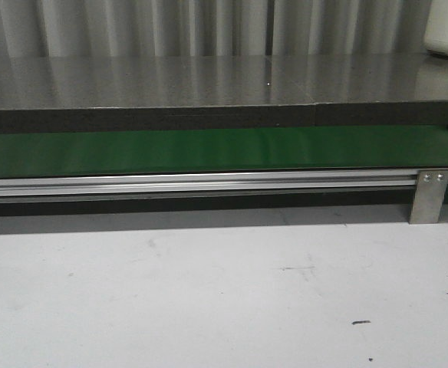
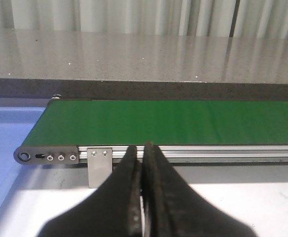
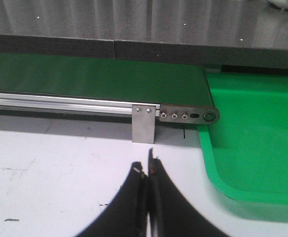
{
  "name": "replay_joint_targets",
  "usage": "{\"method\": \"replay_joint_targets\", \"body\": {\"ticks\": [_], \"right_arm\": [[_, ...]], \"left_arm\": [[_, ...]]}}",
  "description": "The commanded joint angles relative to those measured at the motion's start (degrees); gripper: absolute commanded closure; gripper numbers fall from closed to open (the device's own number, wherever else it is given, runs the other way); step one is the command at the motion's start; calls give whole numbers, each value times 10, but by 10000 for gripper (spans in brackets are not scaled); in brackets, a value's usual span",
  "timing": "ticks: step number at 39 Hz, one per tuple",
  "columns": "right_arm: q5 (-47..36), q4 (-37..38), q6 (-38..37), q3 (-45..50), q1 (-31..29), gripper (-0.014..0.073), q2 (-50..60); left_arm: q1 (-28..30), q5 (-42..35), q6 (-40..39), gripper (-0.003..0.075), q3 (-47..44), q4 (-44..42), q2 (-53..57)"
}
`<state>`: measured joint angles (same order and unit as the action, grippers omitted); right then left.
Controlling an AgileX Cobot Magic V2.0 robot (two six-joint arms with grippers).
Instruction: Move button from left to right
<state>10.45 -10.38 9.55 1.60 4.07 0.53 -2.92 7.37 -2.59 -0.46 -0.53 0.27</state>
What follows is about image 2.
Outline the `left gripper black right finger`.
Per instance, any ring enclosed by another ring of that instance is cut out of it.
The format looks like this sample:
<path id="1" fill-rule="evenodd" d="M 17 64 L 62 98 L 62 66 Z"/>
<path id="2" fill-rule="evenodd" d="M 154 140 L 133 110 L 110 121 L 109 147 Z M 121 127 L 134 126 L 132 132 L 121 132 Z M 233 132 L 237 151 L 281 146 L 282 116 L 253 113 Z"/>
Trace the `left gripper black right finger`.
<path id="1" fill-rule="evenodd" d="M 146 143 L 142 162 L 146 237 L 254 237 L 254 231 L 197 194 L 157 145 Z"/>

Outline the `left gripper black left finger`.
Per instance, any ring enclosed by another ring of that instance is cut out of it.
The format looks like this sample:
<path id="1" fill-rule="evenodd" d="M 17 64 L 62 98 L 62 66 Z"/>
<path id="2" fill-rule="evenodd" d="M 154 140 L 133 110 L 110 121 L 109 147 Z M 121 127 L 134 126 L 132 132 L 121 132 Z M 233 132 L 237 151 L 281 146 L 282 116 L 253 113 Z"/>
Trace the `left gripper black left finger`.
<path id="1" fill-rule="evenodd" d="M 129 146 L 112 174 L 86 200 L 48 221 L 40 237 L 140 237 L 141 164 Z"/>

